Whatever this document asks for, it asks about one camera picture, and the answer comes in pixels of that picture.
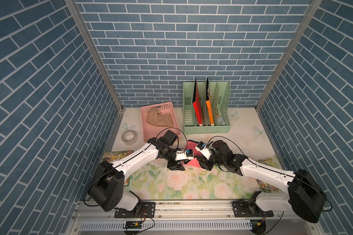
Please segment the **pink and grey dishcloth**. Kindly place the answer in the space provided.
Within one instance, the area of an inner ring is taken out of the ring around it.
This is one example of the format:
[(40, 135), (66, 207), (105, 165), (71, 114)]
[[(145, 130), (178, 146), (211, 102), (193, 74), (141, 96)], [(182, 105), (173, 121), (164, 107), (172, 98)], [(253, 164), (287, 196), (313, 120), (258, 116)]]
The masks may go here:
[(193, 141), (193, 140), (187, 140), (187, 149), (191, 149), (193, 151), (194, 159), (190, 160), (187, 163), (183, 163), (184, 166), (190, 166), (190, 167), (197, 167), (197, 168), (202, 168), (200, 166), (200, 163), (198, 161), (197, 157), (204, 157), (204, 155), (196, 150), (196, 146), (199, 144), (199, 142)]

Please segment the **brown striped dishcloth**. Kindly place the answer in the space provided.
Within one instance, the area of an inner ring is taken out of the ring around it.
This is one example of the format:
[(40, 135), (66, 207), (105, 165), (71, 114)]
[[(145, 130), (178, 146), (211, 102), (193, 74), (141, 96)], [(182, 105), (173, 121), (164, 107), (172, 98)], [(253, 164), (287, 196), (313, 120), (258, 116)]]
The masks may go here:
[(174, 122), (170, 113), (162, 114), (157, 107), (148, 111), (146, 122), (156, 127), (173, 127)]

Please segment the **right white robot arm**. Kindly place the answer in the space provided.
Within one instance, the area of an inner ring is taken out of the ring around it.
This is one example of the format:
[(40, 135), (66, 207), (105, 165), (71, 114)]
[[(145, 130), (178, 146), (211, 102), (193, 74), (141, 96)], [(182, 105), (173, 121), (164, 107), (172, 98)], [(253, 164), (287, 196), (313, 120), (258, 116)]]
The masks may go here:
[(222, 140), (215, 141), (212, 148), (200, 142), (195, 149), (202, 154), (198, 161), (206, 170), (216, 164), (230, 173), (252, 177), (281, 190), (275, 195), (256, 194), (254, 203), (262, 211), (292, 211), (307, 222), (317, 223), (328, 202), (322, 188), (306, 170), (295, 172), (261, 164), (244, 154), (234, 154)]

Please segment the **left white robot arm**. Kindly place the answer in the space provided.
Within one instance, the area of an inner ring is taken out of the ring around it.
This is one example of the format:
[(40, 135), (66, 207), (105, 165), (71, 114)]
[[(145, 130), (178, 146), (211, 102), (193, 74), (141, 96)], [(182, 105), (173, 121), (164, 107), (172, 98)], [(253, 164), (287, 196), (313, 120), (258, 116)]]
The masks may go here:
[(101, 162), (87, 189), (89, 195), (105, 212), (124, 209), (136, 215), (141, 212), (142, 199), (135, 193), (124, 191), (125, 181), (138, 169), (158, 158), (168, 162), (170, 170), (184, 170), (176, 160), (177, 149), (171, 148), (178, 139), (168, 128), (161, 137), (150, 138), (139, 150), (113, 163)]

